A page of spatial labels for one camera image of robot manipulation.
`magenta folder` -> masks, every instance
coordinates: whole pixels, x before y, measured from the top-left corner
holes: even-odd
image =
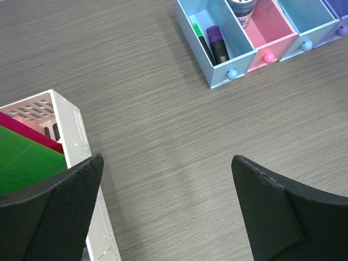
[[[22,124],[21,122],[12,119],[10,116],[0,112],[0,126],[3,126],[27,139],[31,139],[38,144],[44,145],[52,150],[64,154],[63,147],[60,143],[44,136],[43,134],[37,132],[34,129]]]

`desk organizer drawer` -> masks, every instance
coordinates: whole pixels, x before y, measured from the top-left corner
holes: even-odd
[[[348,35],[348,0],[323,0],[323,2],[329,8],[332,15],[340,21],[316,47]]]
[[[311,50],[339,22],[322,0],[276,0],[276,3],[299,33],[279,61]]]
[[[245,32],[257,50],[249,71],[277,61],[297,37],[273,0],[258,0]]]
[[[211,89],[248,72],[256,50],[226,0],[177,0],[176,9],[178,23]],[[206,42],[206,29],[220,27],[230,60],[213,66],[194,31],[194,23],[205,35]]]

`white file organizer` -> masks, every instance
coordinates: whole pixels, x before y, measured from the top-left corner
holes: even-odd
[[[57,123],[68,168],[92,155],[79,108],[54,90],[0,107],[0,111],[48,127],[51,137],[52,126]],[[101,187],[86,244],[91,261],[121,261]]]

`jar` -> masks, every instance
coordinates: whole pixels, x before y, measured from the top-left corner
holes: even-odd
[[[257,0],[227,0],[243,28],[247,27]]]

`marker cap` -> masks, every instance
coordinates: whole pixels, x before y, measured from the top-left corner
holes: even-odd
[[[207,35],[210,43],[223,40],[219,26],[211,26],[207,28]]]
[[[197,23],[194,23],[194,24],[193,24],[193,27],[194,27],[194,30],[195,30],[196,35],[197,35],[198,37],[203,36],[203,34],[202,34],[202,32],[201,32],[201,30],[200,30],[200,28],[199,28],[199,26],[198,26]]]

